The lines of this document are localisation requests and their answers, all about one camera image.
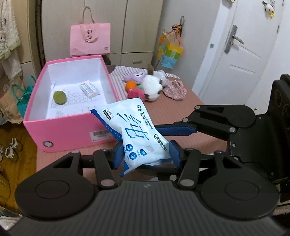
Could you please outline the blue wet wipes pack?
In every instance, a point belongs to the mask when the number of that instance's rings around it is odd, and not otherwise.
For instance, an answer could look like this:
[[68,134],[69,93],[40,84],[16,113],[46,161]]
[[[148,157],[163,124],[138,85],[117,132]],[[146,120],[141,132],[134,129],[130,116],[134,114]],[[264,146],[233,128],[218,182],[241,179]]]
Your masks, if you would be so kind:
[[121,177],[143,164],[171,158],[169,142],[154,127],[140,98],[106,104],[90,112],[123,144]]

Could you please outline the pink floral fabric scrunchie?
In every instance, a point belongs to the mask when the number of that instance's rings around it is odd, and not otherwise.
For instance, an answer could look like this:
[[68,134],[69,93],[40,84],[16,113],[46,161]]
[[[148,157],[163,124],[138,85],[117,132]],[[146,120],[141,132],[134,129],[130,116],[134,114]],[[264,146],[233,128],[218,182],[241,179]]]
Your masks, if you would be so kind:
[[163,89],[163,93],[173,100],[183,100],[187,95],[187,89],[181,80],[173,80]]

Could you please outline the white brown plush toy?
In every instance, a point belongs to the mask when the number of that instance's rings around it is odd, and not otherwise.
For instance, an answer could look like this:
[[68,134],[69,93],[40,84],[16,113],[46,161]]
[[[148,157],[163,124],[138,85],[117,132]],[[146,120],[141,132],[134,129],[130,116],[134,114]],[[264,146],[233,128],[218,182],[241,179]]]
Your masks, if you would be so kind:
[[161,80],[156,77],[154,67],[149,64],[147,75],[144,77],[142,83],[142,91],[146,96],[146,101],[156,101],[165,87],[162,86]]

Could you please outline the pink fluffy strawberry plush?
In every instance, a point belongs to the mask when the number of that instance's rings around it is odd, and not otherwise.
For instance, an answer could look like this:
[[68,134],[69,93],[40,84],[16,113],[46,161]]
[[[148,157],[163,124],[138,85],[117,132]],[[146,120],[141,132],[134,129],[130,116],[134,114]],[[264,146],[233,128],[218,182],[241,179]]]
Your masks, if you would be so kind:
[[144,92],[139,88],[132,88],[127,92],[127,98],[133,99],[133,98],[140,98],[143,102],[146,99],[146,96]]

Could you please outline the orange plush ball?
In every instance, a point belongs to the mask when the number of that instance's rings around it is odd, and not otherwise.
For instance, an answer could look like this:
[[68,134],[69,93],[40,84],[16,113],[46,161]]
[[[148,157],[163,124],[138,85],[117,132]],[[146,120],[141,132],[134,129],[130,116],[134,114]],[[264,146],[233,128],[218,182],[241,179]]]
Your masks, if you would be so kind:
[[127,81],[125,85],[125,89],[127,92],[129,92],[131,89],[136,88],[137,84],[135,81]]

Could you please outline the purple plush toy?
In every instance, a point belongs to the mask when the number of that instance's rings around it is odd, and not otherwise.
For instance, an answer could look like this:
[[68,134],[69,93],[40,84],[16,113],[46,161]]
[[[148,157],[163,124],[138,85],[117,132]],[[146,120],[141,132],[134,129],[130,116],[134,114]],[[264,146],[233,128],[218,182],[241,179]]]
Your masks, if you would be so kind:
[[134,81],[136,84],[140,85],[147,74],[144,71],[138,71],[131,73],[123,77],[124,82]]

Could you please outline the pink cardboard storage box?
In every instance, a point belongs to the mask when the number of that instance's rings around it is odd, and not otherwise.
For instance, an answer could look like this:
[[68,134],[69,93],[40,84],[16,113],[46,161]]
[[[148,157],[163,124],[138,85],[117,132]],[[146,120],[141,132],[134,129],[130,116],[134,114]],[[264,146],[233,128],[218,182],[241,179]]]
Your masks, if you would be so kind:
[[[87,98],[80,83],[90,81],[100,92]],[[61,90],[67,101],[53,100]],[[33,88],[24,126],[45,152],[59,152],[114,141],[111,133],[90,111],[115,103],[119,97],[102,56],[81,56],[47,62]]]

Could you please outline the white tissue pack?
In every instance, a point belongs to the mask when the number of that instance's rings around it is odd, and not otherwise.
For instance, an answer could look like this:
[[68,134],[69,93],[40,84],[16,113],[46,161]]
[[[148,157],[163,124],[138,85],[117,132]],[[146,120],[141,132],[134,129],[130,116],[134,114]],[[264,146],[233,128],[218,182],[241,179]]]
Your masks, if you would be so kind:
[[86,95],[87,98],[93,98],[97,95],[100,95],[100,92],[97,89],[97,87],[90,81],[84,81],[80,83],[80,89]]

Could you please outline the green makeup sponge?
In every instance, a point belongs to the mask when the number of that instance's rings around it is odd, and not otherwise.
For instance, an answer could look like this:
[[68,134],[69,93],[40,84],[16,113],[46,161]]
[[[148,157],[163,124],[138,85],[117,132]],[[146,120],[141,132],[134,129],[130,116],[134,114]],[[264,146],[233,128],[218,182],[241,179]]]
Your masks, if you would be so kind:
[[66,103],[67,97],[63,91],[58,90],[58,91],[54,92],[53,100],[56,104],[63,105]]

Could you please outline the white fluffy plush toy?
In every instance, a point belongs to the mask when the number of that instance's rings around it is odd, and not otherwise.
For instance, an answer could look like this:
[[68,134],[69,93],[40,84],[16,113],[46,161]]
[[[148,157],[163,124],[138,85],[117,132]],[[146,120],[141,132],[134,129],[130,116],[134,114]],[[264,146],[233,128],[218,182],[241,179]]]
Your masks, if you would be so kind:
[[171,81],[166,77],[166,74],[163,70],[156,71],[156,77],[161,80],[161,84],[163,87],[167,87],[171,83]]

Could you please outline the white door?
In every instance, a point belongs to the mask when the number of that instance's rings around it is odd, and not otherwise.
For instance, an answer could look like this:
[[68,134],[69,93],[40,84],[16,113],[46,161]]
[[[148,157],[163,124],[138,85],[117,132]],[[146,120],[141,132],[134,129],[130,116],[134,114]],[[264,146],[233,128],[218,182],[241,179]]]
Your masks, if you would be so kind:
[[[209,104],[246,104],[270,59],[278,36],[277,30],[284,12],[284,1],[265,1],[274,7],[270,18],[263,1],[223,1],[225,9],[218,15],[223,31],[216,54],[200,90],[200,99]],[[229,53],[224,49],[229,32],[237,25],[236,36]]]

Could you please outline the striped cloth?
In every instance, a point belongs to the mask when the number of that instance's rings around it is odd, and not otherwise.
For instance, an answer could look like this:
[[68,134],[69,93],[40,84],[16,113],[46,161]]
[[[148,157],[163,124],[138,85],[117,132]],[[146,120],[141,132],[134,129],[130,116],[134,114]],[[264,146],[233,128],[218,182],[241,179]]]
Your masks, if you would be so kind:
[[[119,97],[120,100],[125,100],[127,99],[127,91],[125,89],[125,85],[126,82],[123,81],[123,77],[126,75],[129,75],[131,73],[135,73],[138,71],[144,71],[147,74],[147,70],[146,69],[138,69],[138,68],[133,68],[133,67],[127,67],[127,66],[119,66],[117,65],[113,71],[110,73],[110,77],[113,80],[113,85],[115,86],[115,90],[117,92],[117,95]],[[165,73],[166,77],[170,80],[180,80],[180,78],[178,78],[177,76],[173,75],[173,74],[168,74]]]

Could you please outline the colourful paper gift bag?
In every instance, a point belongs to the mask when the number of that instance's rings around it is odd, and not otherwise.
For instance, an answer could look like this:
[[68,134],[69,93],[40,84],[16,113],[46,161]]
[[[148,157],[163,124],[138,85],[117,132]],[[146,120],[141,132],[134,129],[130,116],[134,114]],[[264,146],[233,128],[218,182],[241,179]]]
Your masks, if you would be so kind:
[[160,35],[157,56],[162,67],[173,69],[182,52],[183,46],[180,37],[176,37],[173,32],[163,32]]

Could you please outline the teal gift bag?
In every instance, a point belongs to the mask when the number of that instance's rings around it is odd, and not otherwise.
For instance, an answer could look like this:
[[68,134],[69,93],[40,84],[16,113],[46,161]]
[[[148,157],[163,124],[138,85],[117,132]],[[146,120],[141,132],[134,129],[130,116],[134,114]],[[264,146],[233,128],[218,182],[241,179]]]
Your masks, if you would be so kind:
[[[32,82],[36,83],[35,77],[30,76],[28,82],[29,84],[26,87],[26,90],[23,90],[19,85],[16,85],[16,84],[11,86],[11,92],[13,96],[18,100],[17,108],[22,118],[24,118],[25,116],[26,108],[28,106],[28,102],[30,100],[30,96],[32,95],[32,91],[34,88],[34,85],[32,84]],[[18,95],[16,95],[14,91],[15,88],[18,89],[22,93],[21,97],[18,97]]]

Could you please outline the grey wooden wardrobe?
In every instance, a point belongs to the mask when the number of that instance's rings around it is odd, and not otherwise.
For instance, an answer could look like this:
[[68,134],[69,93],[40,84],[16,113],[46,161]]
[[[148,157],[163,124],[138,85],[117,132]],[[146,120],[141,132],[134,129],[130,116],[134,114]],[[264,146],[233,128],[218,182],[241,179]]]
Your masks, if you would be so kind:
[[46,61],[107,55],[112,65],[151,63],[163,1],[41,1]]

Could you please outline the brown paper bag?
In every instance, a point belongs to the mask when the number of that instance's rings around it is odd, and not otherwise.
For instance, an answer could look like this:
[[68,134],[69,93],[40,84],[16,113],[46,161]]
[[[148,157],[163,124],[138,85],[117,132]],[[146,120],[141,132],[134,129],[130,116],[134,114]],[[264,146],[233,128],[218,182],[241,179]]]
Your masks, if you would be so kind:
[[17,108],[18,100],[11,92],[10,86],[4,85],[1,96],[1,112],[10,123],[21,123],[23,118]]

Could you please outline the pink tote bag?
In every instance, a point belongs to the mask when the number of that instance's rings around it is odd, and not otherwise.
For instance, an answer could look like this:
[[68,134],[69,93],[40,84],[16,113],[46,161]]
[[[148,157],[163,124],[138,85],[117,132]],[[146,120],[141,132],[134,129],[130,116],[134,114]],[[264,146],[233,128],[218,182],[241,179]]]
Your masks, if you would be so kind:
[[70,56],[105,55],[111,53],[111,25],[109,23],[84,23],[84,13],[90,10],[83,8],[82,17],[77,25],[70,28]]

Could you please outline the black clothes rack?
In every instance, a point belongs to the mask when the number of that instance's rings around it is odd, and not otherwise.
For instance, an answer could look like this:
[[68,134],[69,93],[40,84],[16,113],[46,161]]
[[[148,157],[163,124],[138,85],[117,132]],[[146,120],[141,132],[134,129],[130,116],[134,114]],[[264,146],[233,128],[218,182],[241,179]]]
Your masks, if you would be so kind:
[[35,26],[36,26],[36,40],[38,48],[38,57],[40,61],[40,66],[43,66],[46,63],[44,46],[43,46],[43,35],[42,35],[42,0],[35,1]]

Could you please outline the hanging duck plush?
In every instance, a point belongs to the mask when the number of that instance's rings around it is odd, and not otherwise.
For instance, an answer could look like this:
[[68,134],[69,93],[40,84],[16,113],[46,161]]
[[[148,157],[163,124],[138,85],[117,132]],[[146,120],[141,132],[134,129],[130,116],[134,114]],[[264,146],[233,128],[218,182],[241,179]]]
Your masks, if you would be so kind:
[[271,19],[274,18],[275,17],[274,7],[270,3],[267,3],[265,1],[263,1],[262,4],[264,5],[265,11],[269,14],[269,17]]

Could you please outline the cream green knit cardigan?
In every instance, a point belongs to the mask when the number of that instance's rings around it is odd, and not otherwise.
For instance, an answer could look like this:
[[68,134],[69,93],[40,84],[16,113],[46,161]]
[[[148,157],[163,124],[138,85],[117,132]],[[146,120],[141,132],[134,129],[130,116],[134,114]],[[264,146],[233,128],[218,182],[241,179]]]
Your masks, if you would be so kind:
[[1,65],[9,80],[23,73],[17,53],[20,45],[12,1],[1,1]]

